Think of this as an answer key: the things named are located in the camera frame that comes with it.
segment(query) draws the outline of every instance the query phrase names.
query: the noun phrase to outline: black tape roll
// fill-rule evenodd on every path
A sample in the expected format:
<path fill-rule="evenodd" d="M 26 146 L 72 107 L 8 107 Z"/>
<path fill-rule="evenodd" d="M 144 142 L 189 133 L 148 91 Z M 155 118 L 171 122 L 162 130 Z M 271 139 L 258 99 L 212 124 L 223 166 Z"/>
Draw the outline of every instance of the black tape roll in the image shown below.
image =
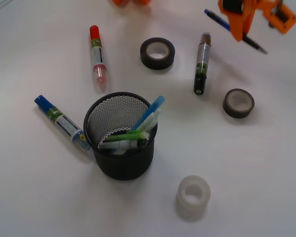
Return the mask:
<path fill-rule="evenodd" d="M 254 106 L 255 101 L 252 95 L 243 89 L 230 90 L 222 103 L 225 112 L 236 119 L 242 119 L 248 116 Z"/>
<path fill-rule="evenodd" d="M 153 58 L 149 56 L 147 52 L 149 45 L 156 42 L 162 43 L 168 48 L 167 55 L 163 58 Z M 176 51 L 173 44 L 164 38 L 150 38 L 143 42 L 142 46 L 140 47 L 140 59 L 142 63 L 146 67 L 154 70 L 162 70 L 170 67 L 173 64 L 175 53 Z"/>

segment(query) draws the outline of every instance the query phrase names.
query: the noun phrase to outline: red cap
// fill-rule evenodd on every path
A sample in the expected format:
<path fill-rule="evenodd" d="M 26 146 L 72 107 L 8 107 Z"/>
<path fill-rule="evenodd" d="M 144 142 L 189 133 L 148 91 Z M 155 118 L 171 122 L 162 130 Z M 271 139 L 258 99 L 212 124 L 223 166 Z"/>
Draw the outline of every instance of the red cap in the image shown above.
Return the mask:
<path fill-rule="evenodd" d="M 90 27 L 90 37 L 91 37 L 91 40 L 100 38 L 99 27 L 97 26 Z"/>

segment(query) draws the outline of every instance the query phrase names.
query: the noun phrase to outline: green marker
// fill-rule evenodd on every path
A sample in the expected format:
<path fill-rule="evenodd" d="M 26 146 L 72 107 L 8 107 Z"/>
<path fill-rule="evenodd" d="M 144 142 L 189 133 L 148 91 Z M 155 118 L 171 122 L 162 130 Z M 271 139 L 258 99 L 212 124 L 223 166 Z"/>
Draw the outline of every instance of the green marker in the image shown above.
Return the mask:
<path fill-rule="evenodd" d="M 197 95 L 204 93 L 207 67 L 209 61 L 209 50 L 211 48 L 211 35 L 205 32 L 198 46 L 196 72 L 194 80 L 194 92 Z"/>
<path fill-rule="evenodd" d="M 126 133 L 121 135 L 113 135 L 108 136 L 106 140 L 108 142 L 116 142 L 116 141 L 123 141 L 123 140 L 139 140 L 139 139 L 147 139 L 149 138 L 149 133 L 141 132 L 141 133 Z"/>

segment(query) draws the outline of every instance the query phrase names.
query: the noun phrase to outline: tape roll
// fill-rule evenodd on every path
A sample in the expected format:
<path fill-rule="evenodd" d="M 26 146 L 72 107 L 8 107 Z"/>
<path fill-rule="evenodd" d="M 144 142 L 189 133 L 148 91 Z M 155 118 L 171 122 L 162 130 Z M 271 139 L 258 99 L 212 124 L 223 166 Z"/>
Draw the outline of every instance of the tape roll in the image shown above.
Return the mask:
<path fill-rule="evenodd" d="M 247 117 L 255 106 L 252 95 L 243 89 L 230 90 L 222 103 L 225 112 L 236 119 Z"/>
<path fill-rule="evenodd" d="M 140 47 L 140 59 L 142 63 L 154 70 L 162 70 L 170 67 L 174 61 L 176 51 L 173 44 L 164 38 L 150 38 Z"/>
<path fill-rule="evenodd" d="M 192 212 L 202 211 L 211 197 L 208 183 L 201 177 L 190 175 L 179 184 L 177 201 L 182 210 Z"/>

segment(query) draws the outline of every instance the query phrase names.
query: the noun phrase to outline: blue cap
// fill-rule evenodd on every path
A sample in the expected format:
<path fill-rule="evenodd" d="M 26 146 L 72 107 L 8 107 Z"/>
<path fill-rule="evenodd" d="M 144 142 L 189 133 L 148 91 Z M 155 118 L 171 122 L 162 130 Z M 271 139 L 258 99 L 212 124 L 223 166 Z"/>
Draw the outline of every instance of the blue cap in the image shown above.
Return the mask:
<path fill-rule="evenodd" d="M 49 109 L 53 108 L 53 104 L 51 104 L 48 100 L 45 99 L 44 96 L 40 95 L 34 101 L 37 105 L 47 114 Z"/>

